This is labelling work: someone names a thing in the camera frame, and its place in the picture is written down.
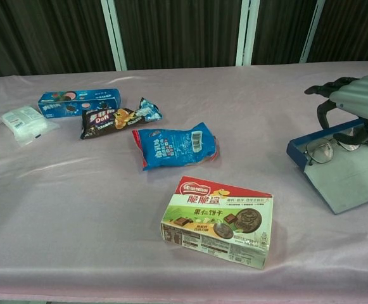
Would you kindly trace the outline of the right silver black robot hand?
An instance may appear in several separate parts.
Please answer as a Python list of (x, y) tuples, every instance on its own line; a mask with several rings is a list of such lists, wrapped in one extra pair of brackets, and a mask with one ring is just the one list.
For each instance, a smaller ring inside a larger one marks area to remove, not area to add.
[(335, 133), (333, 138), (347, 151), (356, 150), (361, 144), (368, 144), (368, 76), (362, 78), (341, 77), (323, 85), (313, 85), (305, 90), (306, 95), (317, 94), (326, 101), (317, 107), (317, 119), (320, 126), (329, 128), (327, 113), (340, 109), (357, 116), (363, 123), (352, 134)]

